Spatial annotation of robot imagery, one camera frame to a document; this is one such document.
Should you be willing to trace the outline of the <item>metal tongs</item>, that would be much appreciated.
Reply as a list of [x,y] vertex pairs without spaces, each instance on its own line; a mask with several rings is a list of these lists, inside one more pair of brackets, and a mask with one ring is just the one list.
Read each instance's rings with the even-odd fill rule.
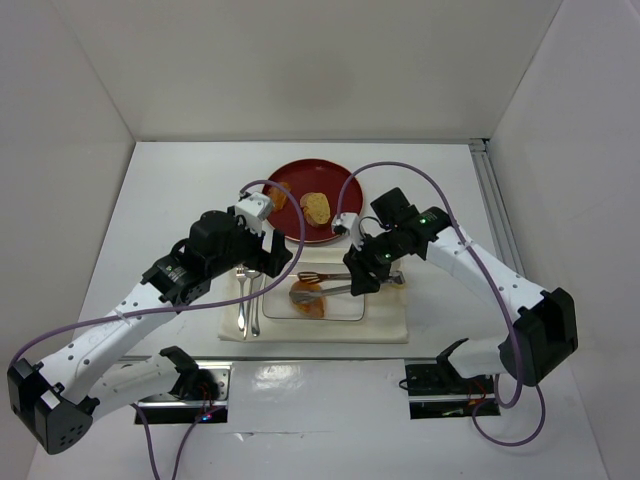
[[[381,288],[383,286],[390,286],[386,283],[389,275],[383,277],[381,280]],[[302,281],[311,284],[318,284],[321,287],[321,291],[317,293],[306,293],[307,298],[313,297],[330,297],[342,294],[351,295],[351,275],[348,273],[336,273],[336,274],[320,274],[316,272],[300,272],[297,275],[297,281]]]

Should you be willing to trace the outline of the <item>round orange bread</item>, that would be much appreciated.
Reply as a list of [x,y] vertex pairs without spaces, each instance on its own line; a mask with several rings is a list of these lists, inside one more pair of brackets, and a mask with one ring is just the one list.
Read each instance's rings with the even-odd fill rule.
[[318,284],[296,281],[289,291],[289,299],[292,305],[301,313],[310,318],[323,319],[325,317],[326,302],[322,296],[307,298],[306,293],[321,291]]

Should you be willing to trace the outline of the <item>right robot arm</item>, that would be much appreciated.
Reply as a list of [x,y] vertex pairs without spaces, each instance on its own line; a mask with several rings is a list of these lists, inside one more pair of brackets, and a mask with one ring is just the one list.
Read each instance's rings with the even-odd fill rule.
[[562,288],[548,291],[499,261],[454,225],[438,207],[419,211],[394,188],[371,204],[382,233],[360,229],[353,212],[336,215],[332,230],[350,237],[343,257],[354,296],[373,294],[391,277],[395,262],[416,255],[458,280],[486,305],[505,315],[505,338],[463,338],[437,361],[460,378],[509,374],[538,385],[578,347],[575,303]]

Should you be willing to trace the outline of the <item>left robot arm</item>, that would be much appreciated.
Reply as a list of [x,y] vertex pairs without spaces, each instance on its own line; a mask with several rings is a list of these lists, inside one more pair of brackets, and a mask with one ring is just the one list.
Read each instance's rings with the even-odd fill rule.
[[7,370],[14,414],[50,455],[74,446],[101,417],[159,393],[186,395],[204,379],[181,348],[166,347],[149,360],[113,369],[147,335],[189,310],[217,277],[246,266],[274,278],[293,253],[281,232],[265,250],[263,215],[208,211],[170,253],[104,318],[83,322],[85,332],[60,350],[31,363],[25,345]]

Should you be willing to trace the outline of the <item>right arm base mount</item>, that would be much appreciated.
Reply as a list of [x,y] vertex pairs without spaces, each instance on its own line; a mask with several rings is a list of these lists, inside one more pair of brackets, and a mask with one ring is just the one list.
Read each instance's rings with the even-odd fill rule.
[[408,395],[412,420],[499,416],[490,376],[455,376],[436,363],[406,363],[398,387]]

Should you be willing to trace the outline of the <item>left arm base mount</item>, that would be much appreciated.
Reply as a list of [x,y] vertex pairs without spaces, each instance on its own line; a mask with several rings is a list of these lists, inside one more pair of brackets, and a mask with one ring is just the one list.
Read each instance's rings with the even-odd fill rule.
[[203,361],[199,368],[208,375],[202,374],[188,393],[160,393],[138,403],[150,425],[188,425],[196,418],[205,424],[227,422],[232,364]]

